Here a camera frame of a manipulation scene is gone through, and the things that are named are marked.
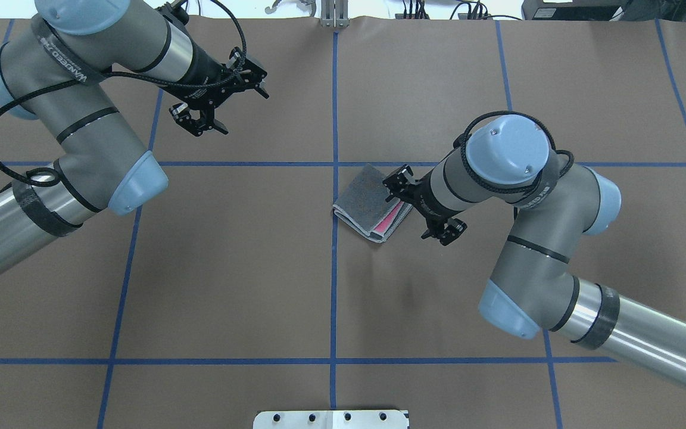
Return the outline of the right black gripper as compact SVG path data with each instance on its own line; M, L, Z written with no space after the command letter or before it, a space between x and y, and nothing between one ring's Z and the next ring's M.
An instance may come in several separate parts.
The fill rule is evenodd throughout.
M448 246L467 230L467 224L455 217L458 211L438 202L430 187L430 176L428 173L418 179L411 166L403 164L383 179L383 186L388 190L385 201L398 199L412 206L426 223L421 239L433 238L442 246Z

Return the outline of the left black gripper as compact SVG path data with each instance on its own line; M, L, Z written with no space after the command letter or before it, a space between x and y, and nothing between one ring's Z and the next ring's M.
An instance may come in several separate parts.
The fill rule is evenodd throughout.
M267 72L261 63L234 47L226 63L213 59L187 32L189 16L182 3L166 3L158 12L168 23L166 45L158 61L158 78L166 82L163 89L180 103L169 112L174 122L188 133L201 136L217 131L229 134L223 122L216 119L216 109L236 93L256 91L265 100Z

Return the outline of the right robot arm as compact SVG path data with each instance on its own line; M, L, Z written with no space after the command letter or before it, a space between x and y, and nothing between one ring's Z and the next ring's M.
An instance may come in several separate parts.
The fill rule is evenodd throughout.
M513 207L479 302L488 323L522 339L558 333L686 388L686 323L569 272L581 237L605 231L622 196L615 183L557 149L540 120L512 110L482 114L422 178L405 164L383 185L389 199L425 218L422 238L444 246L467 229L460 213L490 198Z

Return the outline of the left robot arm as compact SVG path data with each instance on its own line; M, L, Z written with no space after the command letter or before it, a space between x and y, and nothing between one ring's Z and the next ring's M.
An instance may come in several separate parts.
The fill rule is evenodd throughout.
M101 82L150 82L179 100L175 124L193 136L227 134L216 109L236 93L265 90L267 72L246 41L222 63L187 31L182 1L37 1L30 29L0 47L0 118L40 120L63 149L0 190L0 274L110 209L123 216L168 187Z

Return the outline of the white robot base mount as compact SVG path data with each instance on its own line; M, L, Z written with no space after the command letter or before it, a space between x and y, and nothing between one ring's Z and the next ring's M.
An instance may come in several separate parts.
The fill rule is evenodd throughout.
M408 411L397 409L260 412L253 428L410 428Z

